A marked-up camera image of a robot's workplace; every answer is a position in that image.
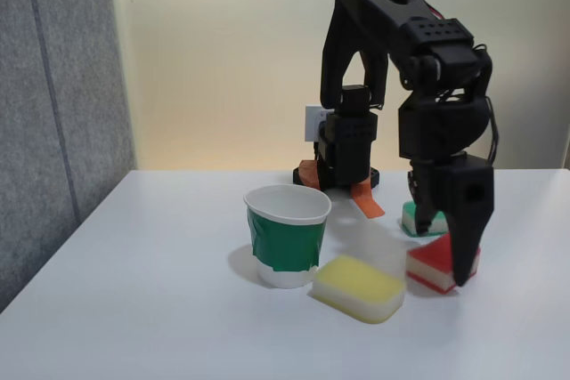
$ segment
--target gray fabric panel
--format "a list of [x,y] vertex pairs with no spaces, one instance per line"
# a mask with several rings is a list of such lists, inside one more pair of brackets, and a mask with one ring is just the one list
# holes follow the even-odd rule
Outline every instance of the gray fabric panel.
[[0,0],[0,311],[77,227],[30,0]]
[[83,221],[134,169],[112,0],[37,0]]

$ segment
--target cup rim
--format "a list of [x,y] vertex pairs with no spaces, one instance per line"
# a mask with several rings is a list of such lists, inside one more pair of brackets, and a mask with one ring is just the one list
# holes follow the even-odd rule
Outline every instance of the cup rim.
[[[283,215],[267,213],[263,209],[260,209],[256,206],[253,206],[251,201],[249,200],[251,198],[251,196],[253,196],[259,192],[264,192],[264,191],[268,191],[268,190],[278,190],[278,189],[284,189],[284,190],[286,189],[289,191],[291,191],[291,190],[295,191],[297,193],[318,195],[319,198],[321,198],[323,201],[326,201],[326,203],[327,203],[326,212],[324,214],[317,215],[315,217],[305,217],[305,218],[288,217],[288,216],[283,216]],[[265,219],[270,220],[272,222],[278,222],[281,224],[289,224],[289,225],[293,225],[293,226],[309,226],[309,225],[314,225],[314,224],[322,224],[326,220],[326,218],[329,216],[330,210],[332,209],[332,202],[330,201],[330,198],[325,193],[323,193],[320,190],[313,189],[311,187],[300,186],[298,184],[274,184],[274,185],[270,185],[270,186],[260,187],[258,189],[255,189],[255,190],[248,192],[243,197],[243,201],[246,203],[248,208],[251,211],[253,211],[255,214],[260,215],[260,216],[264,217]]]

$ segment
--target sponge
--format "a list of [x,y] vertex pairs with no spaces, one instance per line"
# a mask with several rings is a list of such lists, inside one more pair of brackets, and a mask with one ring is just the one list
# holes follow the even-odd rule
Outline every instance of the sponge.
[[[479,253],[471,268],[472,277],[477,272]],[[452,268],[452,238],[446,233],[423,247],[408,251],[406,273],[410,278],[429,287],[440,294],[447,294],[455,288]]]
[[312,295],[362,322],[378,324],[400,308],[404,291],[403,281],[341,255],[317,271]]
[[[403,204],[402,209],[402,228],[410,236],[417,237],[418,232],[416,231],[416,204],[411,200]],[[447,233],[447,221],[445,220],[445,215],[441,211],[438,211],[432,221],[431,226],[427,230],[427,234],[423,236],[436,236],[443,235]]]

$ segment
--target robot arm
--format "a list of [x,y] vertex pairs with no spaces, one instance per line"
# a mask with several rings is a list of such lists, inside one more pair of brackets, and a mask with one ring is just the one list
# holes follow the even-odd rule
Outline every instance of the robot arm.
[[[399,134],[400,157],[411,161],[416,228],[427,232],[436,212],[445,213],[453,276],[462,286],[493,213],[493,160],[463,152],[492,114],[485,95],[492,62],[458,20],[438,18],[424,0],[335,1],[321,81],[321,104],[335,111],[316,152],[335,185],[368,177],[377,125],[370,108],[384,105],[389,57],[411,90],[399,109]],[[362,57],[364,85],[343,87],[355,53]]]

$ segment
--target paper cup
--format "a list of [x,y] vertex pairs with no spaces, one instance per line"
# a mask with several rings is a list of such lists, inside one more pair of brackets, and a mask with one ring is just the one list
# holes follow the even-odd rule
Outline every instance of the paper cup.
[[257,274],[277,288],[296,288],[314,278],[332,204],[321,191],[295,184],[253,190],[248,206]]

